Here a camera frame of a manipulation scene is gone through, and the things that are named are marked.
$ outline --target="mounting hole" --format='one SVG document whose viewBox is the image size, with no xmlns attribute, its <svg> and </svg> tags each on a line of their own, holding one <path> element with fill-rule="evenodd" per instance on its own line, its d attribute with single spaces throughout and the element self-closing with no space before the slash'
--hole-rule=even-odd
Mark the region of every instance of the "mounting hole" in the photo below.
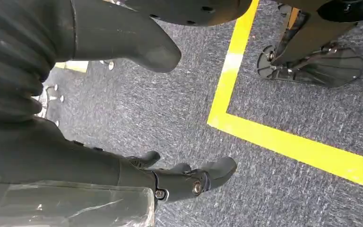
<svg viewBox="0 0 363 227">
<path fill-rule="evenodd" d="M 215 12 L 214 8 L 209 7 L 209 6 L 203 6 L 203 7 L 201 7 L 201 11 L 207 12 L 207 13 L 214 13 Z"/>
<path fill-rule="evenodd" d="M 157 15 L 154 15 L 154 14 L 150 14 L 149 16 L 152 18 L 155 18 L 155 19 L 160 19 L 160 17 L 158 17 Z"/>
</svg>

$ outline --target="gray carpet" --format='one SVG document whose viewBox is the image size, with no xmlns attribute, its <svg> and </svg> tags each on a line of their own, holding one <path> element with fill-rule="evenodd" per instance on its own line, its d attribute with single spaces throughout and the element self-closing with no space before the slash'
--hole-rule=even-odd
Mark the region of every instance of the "gray carpet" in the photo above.
<svg viewBox="0 0 363 227">
<path fill-rule="evenodd" d="M 280 17 L 261 1 L 228 112 L 363 155 L 363 76 L 337 89 L 263 81 L 259 52 L 275 41 Z M 123 59 L 91 62 L 87 74 L 54 69 L 65 103 L 49 119 L 78 140 L 125 156 L 157 150 L 158 167 L 198 167 L 232 156 L 230 182 L 201 197 L 165 204 L 158 227 L 363 227 L 363 187 L 206 124 L 234 23 L 185 27 L 160 22 L 183 59 L 156 74 Z M 363 23 L 340 40 L 363 55 Z"/>
</svg>

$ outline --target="robotic foot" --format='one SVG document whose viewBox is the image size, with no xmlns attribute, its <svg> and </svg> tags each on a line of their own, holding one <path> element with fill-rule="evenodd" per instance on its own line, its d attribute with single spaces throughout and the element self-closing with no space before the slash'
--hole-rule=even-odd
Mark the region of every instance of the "robotic foot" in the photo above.
<svg viewBox="0 0 363 227">
<path fill-rule="evenodd" d="M 266 47 L 259 55 L 257 73 L 263 79 L 341 87 L 360 77 L 363 59 L 350 48 L 328 47 L 308 57 L 274 65 L 275 48 Z"/>
</svg>

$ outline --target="yellow line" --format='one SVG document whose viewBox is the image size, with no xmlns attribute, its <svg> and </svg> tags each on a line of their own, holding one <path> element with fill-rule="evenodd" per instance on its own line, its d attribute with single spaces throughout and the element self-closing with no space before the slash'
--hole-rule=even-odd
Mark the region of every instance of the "yellow line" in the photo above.
<svg viewBox="0 0 363 227">
<path fill-rule="evenodd" d="M 363 185 L 363 156 L 226 113 L 259 0 L 236 22 L 208 124 L 243 140 Z"/>
</svg>

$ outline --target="clear plastic cover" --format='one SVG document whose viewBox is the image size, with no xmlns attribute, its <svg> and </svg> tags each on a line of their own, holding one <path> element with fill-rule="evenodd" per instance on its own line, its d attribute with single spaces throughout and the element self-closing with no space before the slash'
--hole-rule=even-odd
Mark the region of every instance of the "clear plastic cover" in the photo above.
<svg viewBox="0 0 363 227">
<path fill-rule="evenodd" d="M 0 183 L 0 227 L 152 227 L 149 188 Z"/>
</svg>

